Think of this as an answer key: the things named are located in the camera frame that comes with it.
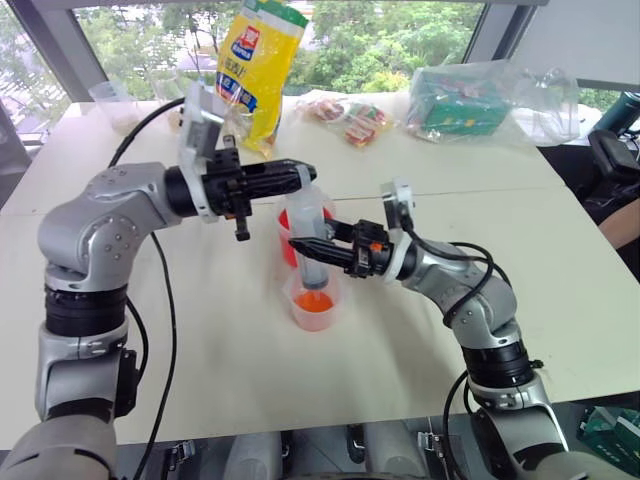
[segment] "yellow snack bag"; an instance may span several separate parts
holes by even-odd
[[[271,154],[282,87],[308,20],[277,0],[244,0],[218,55],[216,90],[233,105],[227,123],[243,143]]]

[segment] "green box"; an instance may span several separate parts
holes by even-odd
[[[610,464],[640,478],[638,423],[634,410],[595,407],[585,413],[578,438]]]
[[[509,110],[490,80],[420,70],[411,85],[408,121],[423,132],[491,135]]]

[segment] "window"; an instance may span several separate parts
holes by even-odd
[[[597,108],[600,113],[604,113],[620,97],[617,90],[599,90],[595,88],[581,88],[579,103],[587,107]]]
[[[56,124],[70,104],[55,76],[0,0],[0,101],[21,137]]]
[[[152,99],[159,80],[213,82],[218,49],[241,2],[88,7],[74,10],[110,78]],[[395,91],[423,65],[462,61],[482,3],[293,1],[309,20],[285,94],[313,88]]]

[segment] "clear plastic packaging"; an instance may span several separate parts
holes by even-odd
[[[406,126],[436,143],[559,145],[580,134],[578,94],[559,69],[534,75],[507,60],[419,68]]]
[[[161,78],[151,75],[151,86],[153,87],[156,98],[161,103],[168,103],[177,98],[184,97],[189,91],[191,80],[188,77],[177,70],[169,75],[169,77]],[[181,125],[180,120],[182,119],[182,115],[178,109],[174,108],[169,110],[165,112],[163,116],[167,119],[171,131],[178,133]]]
[[[308,20],[277,0],[245,0],[220,49],[216,90],[230,105],[225,126],[270,158],[282,87]]]
[[[120,135],[128,135],[138,124],[136,101],[120,80],[98,83],[89,89],[89,95]]]
[[[305,118],[326,125],[356,147],[373,142],[393,127],[391,116],[370,102],[353,98],[324,96],[301,99],[296,110]]]

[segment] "red liquid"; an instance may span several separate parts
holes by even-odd
[[[324,218],[333,218],[329,210],[327,210],[326,208],[322,209],[322,213],[324,214]],[[287,229],[287,232],[290,232],[289,218],[287,217],[286,209],[280,212],[280,215],[278,215],[278,222],[280,223],[280,225]],[[282,249],[282,256],[284,257],[284,261],[291,265],[293,268],[297,268],[298,262],[296,261],[295,250],[291,245],[289,245],[289,239],[283,237],[282,235],[280,235],[280,247]]]
[[[305,292],[294,300],[301,309],[311,313],[326,312],[333,307],[333,301],[329,295],[322,292]]]

